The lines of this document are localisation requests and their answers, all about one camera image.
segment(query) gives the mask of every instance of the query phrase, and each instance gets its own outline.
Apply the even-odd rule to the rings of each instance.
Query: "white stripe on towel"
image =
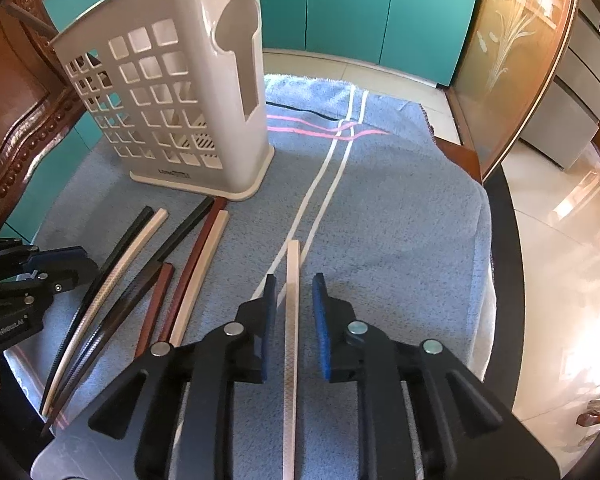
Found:
[[[349,91],[349,109],[347,110],[347,117],[344,119],[341,119],[338,122],[338,127],[342,126],[342,123],[344,121],[350,120],[351,114],[353,112],[353,97],[355,94],[356,94],[356,87],[354,85],[351,85],[351,88]],[[342,131],[339,131],[336,133],[336,136],[339,137],[339,136],[341,136],[341,134],[342,134]],[[309,204],[309,200],[311,200],[311,196],[314,194],[315,188],[318,186],[318,184],[320,184],[320,181],[321,181],[322,177],[324,176],[325,171],[327,171],[327,167],[331,161],[331,157],[333,156],[333,152],[335,151],[337,144],[338,144],[337,139],[333,139],[331,141],[331,146],[329,147],[327,156],[324,158],[324,161],[322,163],[322,166],[320,167],[320,170],[316,174],[314,181],[311,183],[311,186],[309,186],[309,189],[305,193],[304,198],[302,199],[302,202],[300,203],[298,212],[296,212],[296,217],[294,218],[294,221],[291,224],[291,227],[289,228],[289,232],[286,234],[285,241],[282,243],[282,247],[280,247],[278,254],[276,254],[276,257],[273,259],[273,262],[269,266],[269,269],[267,270],[267,272],[265,272],[263,279],[258,284],[258,287],[256,288],[255,292],[253,293],[253,295],[251,297],[252,300],[259,298],[262,295],[262,291],[264,290],[264,282],[267,279],[267,274],[273,274],[274,272],[276,272],[276,269],[278,268],[280,261],[282,261],[282,258],[285,256],[286,247],[288,246],[289,241],[292,240],[296,234],[296,229],[298,228],[298,225],[300,224],[302,215],[304,215],[306,207]]]
[[[360,105],[360,118],[358,119],[358,124],[362,124],[362,121],[365,119],[366,98],[368,97],[368,95],[369,95],[369,90],[365,90],[364,93],[362,94],[362,104]],[[355,132],[353,131],[353,126],[349,129],[349,135],[351,137],[353,135],[355,135]],[[331,202],[331,198],[333,197],[333,194],[335,193],[336,188],[338,187],[338,184],[340,183],[340,179],[342,178],[342,174],[344,173],[344,168],[346,167],[347,160],[349,159],[349,153],[351,151],[352,145],[353,145],[353,142],[350,142],[349,144],[347,144],[347,149],[344,152],[344,156],[342,157],[340,167],[338,168],[338,173],[336,173],[336,176],[334,177],[333,182],[331,183],[331,187],[327,191],[327,195],[325,195],[324,200],[322,201],[322,205],[320,206],[320,211],[318,211],[318,215],[315,217],[314,223],[312,224],[311,230],[309,231],[309,235],[306,238],[306,242],[304,243],[304,246],[302,247],[302,253],[300,254],[300,267],[302,267],[302,264],[304,264],[304,260],[307,256],[307,254],[309,253],[311,244],[314,241],[315,234],[318,231],[318,227],[320,227],[320,222],[322,221],[322,217],[324,216],[324,213],[327,211],[327,207],[329,206],[329,203]],[[278,306],[280,306],[280,304],[282,304],[282,301],[285,299],[285,295],[286,295],[286,283],[285,283],[285,285],[283,285],[282,290],[280,290],[280,293],[278,294]]]

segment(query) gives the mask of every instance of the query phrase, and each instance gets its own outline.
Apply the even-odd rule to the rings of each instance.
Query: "basket base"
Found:
[[[229,193],[222,189],[213,189],[210,187],[204,186],[194,186],[193,184],[182,184],[180,182],[172,182],[171,180],[163,180],[161,178],[154,178],[151,176],[144,176],[140,174],[136,174],[133,171],[129,171],[129,176],[131,180],[136,182],[142,182],[143,184],[153,184],[154,186],[163,186],[163,187],[171,187],[172,189],[179,189],[182,191],[190,191],[192,193],[200,193],[209,196],[221,196],[227,200],[232,200],[233,202],[240,202],[240,200],[247,200],[249,197],[253,196],[256,191],[260,188],[260,184],[262,183],[262,179],[264,178],[265,173],[269,169],[269,164],[271,163],[271,159],[273,158],[273,154],[275,150],[273,146],[269,145],[269,153],[267,153],[266,158],[264,159],[264,163],[258,172],[258,176],[256,177],[253,185],[240,193]]]

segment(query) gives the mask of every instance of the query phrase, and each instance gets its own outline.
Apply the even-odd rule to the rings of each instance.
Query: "metal bolt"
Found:
[[[347,330],[354,335],[363,335],[366,334],[369,327],[363,321],[352,321],[347,325]]]
[[[436,341],[435,339],[427,339],[424,343],[422,343],[422,349],[427,354],[436,355],[442,352],[442,343],[440,341]]]
[[[240,335],[244,331],[244,327],[237,321],[232,321],[224,326],[224,333],[227,335]]]
[[[171,345],[164,341],[158,341],[151,345],[151,353],[156,357],[167,355],[171,351]]]

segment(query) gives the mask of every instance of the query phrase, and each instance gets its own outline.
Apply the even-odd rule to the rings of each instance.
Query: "pink stripe on towel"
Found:
[[[351,121],[350,123],[344,123],[342,126],[337,126],[336,128],[324,128],[323,126],[318,126],[317,124],[309,123],[305,120],[298,119],[297,117],[291,117],[291,116],[287,116],[287,115],[267,115],[267,119],[277,119],[280,121],[291,121],[293,123],[302,123],[302,124],[306,124],[307,126],[312,126],[314,128],[318,128],[319,130],[323,130],[325,132],[334,132],[334,133],[341,132],[342,130],[346,130],[347,128],[350,128],[350,127],[358,124],[355,121]]]
[[[310,137],[321,137],[323,139],[346,140],[349,142],[359,137],[367,135],[389,135],[389,133],[383,132],[382,130],[363,130],[362,132],[356,133],[355,135],[350,137],[338,137],[331,134],[324,134],[322,132],[312,132],[311,130],[303,130],[302,128],[283,128],[282,126],[269,126],[267,130],[269,130],[270,132],[287,132],[290,134],[307,135]]]

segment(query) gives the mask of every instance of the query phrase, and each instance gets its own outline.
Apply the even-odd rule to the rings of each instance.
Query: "cabinet door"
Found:
[[[391,0],[380,64],[449,85],[475,0]]]
[[[306,0],[260,0],[262,46],[304,50]]]
[[[390,0],[307,0],[306,49],[378,63]]]

